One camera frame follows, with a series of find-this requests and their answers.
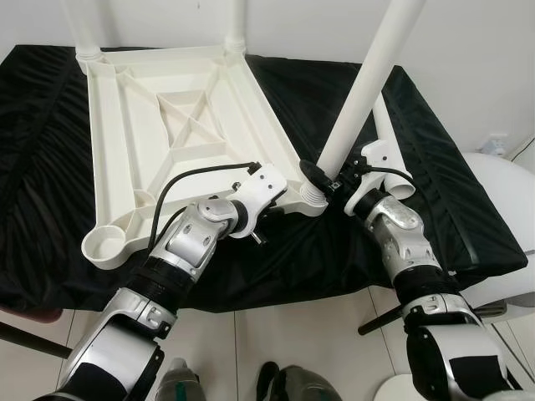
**black shoe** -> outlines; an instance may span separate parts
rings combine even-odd
[[[263,401],[268,395],[269,384],[279,372],[275,362],[266,362],[262,365],[257,381],[257,401]]]

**white floor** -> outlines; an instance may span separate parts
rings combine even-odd
[[[208,401],[254,401],[258,369],[273,360],[282,367],[297,364],[323,375],[344,400],[370,401],[387,378],[410,372],[405,334],[401,321],[364,337],[356,329],[396,303],[391,290],[371,287],[343,297],[240,312],[183,310],[161,344],[166,361],[160,376],[174,357],[182,357],[200,376]],[[46,325],[0,312],[0,321],[73,347],[96,316],[65,311],[59,321]],[[534,323],[531,316],[495,324],[519,359],[504,345],[509,368],[533,390]],[[494,327],[489,328],[499,339]],[[3,399],[28,401],[57,386],[59,358],[0,341],[0,360]]]

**electrical outlet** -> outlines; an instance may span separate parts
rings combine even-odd
[[[505,155],[505,145],[503,140],[489,140],[480,150],[485,155],[493,155],[503,157]]]
[[[509,135],[505,132],[492,132],[487,141],[479,149],[480,153],[503,157],[506,154],[505,139]]]

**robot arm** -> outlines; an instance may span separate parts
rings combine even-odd
[[[472,400],[512,389],[499,347],[442,271],[420,216],[376,189],[354,211],[380,244],[403,307],[418,392],[431,400]]]
[[[39,400],[144,400],[164,357],[155,338],[166,338],[217,241],[252,234],[286,188],[284,177],[265,165],[226,199],[189,205],[75,347],[61,388]]]

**white wall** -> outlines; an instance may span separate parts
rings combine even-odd
[[[90,0],[101,46],[220,43],[223,0]],[[249,53],[361,62],[387,0],[249,0]],[[399,64],[462,150],[534,131],[532,0],[430,0]],[[0,57],[15,43],[71,44],[59,0],[3,0]]]
[[[515,163],[535,174],[535,142],[531,143],[517,156]]]

